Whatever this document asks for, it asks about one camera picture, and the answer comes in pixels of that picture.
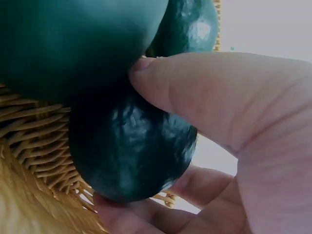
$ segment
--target wicker basket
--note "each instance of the wicker basket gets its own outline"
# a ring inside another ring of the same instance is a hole
[[[220,17],[220,0],[214,1]],[[0,106],[0,233],[106,233],[92,204],[93,190],[70,157],[70,109],[24,99],[4,85]],[[175,202],[170,192],[154,198],[170,208]]]

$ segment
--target white background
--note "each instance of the white background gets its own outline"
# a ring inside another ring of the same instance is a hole
[[[311,6],[308,0],[221,0],[221,51],[312,62]],[[235,175],[237,160],[201,137],[194,164]],[[175,208],[198,212],[180,198]]]

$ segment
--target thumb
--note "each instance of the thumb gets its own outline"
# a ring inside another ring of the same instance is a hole
[[[211,140],[238,151],[296,103],[270,104],[293,84],[302,62],[246,53],[185,53],[142,58],[130,71],[151,104],[186,119]]]

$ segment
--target hand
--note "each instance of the hand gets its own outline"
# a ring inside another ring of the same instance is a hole
[[[148,102],[185,118],[231,152],[238,169],[233,178],[189,167],[171,190],[202,209],[197,215],[150,199],[117,205],[95,195],[109,232],[311,233],[311,64],[244,53],[189,53],[143,58],[131,71],[131,82]]]

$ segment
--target glossy fruit skin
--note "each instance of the glossy fruit skin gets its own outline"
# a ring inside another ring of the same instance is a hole
[[[167,4],[2,0],[0,82],[26,98],[63,104],[99,90],[144,55]]]
[[[212,0],[169,0],[148,57],[212,52],[218,36],[218,14]]]
[[[191,162],[196,136],[195,127],[149,104],[129,82],[84,99],[70,116],[77,171],[115,202],[143,200],[171,187]]]

